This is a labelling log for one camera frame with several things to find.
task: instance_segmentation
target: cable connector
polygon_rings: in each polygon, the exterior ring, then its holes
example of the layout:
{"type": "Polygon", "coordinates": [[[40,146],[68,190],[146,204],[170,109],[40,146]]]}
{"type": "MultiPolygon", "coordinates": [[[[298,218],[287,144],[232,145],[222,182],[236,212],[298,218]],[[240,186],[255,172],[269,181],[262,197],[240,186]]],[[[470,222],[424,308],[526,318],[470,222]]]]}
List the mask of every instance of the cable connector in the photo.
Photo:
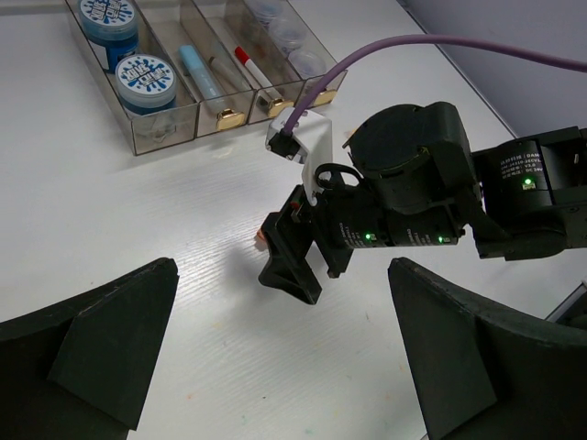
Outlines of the cable connector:
{"type": "Polygon", "coordinates": [[[268,142],[269,151],[282,158],[292,160],[300,150],[300,144],[292,135],[284,135],[281,131],[273,135],[268,142]]]}

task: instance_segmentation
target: white plastic bracket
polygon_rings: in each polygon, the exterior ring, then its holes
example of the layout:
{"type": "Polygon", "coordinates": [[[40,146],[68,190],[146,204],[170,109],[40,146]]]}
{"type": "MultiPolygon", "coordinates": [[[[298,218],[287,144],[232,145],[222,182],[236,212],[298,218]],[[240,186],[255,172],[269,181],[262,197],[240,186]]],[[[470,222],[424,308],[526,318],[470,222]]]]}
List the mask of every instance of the white plastic bracket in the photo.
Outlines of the white plastic bracket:
{"type": "MultiPolygon", "coordinates": [[[[270,149],[269,141],[282,130],[293,110],[291,107],[284,108],[273,119],[265,140],[267,149],[270,149]]],[[[298,125],[293,129],[293,138],[300,145],[300,150],[295,157],[287,159],[304,164],[302,182],[304,183],[305,197],[312,206],[316,206],[318,203],[316,195],[323,190],[318,186],[314,175],[320,165],[332,162],[332,121],[318,113],[305,111],[300,117],[298,125]]]]}

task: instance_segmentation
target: plastic cup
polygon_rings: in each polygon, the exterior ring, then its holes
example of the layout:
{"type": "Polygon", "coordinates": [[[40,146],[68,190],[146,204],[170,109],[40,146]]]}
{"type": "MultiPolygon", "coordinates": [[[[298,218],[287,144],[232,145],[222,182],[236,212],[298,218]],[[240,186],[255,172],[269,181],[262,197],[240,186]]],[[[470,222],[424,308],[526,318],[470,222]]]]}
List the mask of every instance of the plastic cup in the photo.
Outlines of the plastic cup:
{"type": "Polygon", "coordinates": [[[274,18],[283,12],[283,0],[245,0],[253,15],[268,29],[274,18]]]}
{"type": "Polygon", "coordinates": [[[299,18],[282,16],[275,18],[269,25],[269,36],[285,56],[300,49],[306,35],[307,30],[299,18]]]}
{"type": "Polygon", "coordinates": [[[327,72],[325,61],[311,50],[294,50],[287,58],[304,80],[322,76],[327,72]]]}

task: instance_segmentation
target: blue jar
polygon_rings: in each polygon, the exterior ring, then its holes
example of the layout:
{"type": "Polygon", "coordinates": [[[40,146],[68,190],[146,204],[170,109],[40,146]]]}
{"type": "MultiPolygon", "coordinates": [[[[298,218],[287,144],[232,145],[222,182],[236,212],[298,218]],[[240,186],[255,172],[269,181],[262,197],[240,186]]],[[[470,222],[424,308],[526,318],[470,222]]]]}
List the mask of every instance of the blue jar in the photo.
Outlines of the blue jar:
{"type": "Polygon", "coordinates": [[[127,0],[80,0],[80,19],[85,36],[106,72],[138,48],[138,19],[127,0]]]}
{"type": "Polygon", "coordinates": [[[175,106],[173,68],[150,55],[124,58],[116,67],[116,89],[122,105],[134,115],[149,115],[175,106]]]}

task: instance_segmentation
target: transparent lid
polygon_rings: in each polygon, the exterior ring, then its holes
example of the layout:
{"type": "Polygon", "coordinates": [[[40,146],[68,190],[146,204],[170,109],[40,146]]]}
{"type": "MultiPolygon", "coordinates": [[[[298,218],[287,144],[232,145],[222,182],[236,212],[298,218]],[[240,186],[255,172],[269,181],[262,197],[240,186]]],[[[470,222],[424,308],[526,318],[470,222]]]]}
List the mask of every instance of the transparent lid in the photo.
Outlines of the transparent lid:
{"type": "Polygon", "coordinates": [[[271,20],[280,16],[283,12],[283,0],[245,0],[255,17],[263,20],[271,20]]]}
{"type": "Polygon", "coordinates": [[[278,44],[299,48],[304,44],[307,30],[299,18],[280,16],[269,25],[269,35],[278,44]]]}
{"type": "Polygon", "coordinates": [[[116,66],[116,89],[120,97],[142,108],[168,104],[177,89],[173,68],[150,55],[132,55],[116,66]]]}
{"type": "Polygon", "coordinates": [[[138,32],[137,13],[127,0],[80,0],[86,33],[99,39],[123,40],[138,32]]]}
{"type": "Polygon", "coordinates": [[[327,72],[326,62],[311,50],[294,50],[288,59],[297,73],[305,80],[322,76],[327,72]]]}

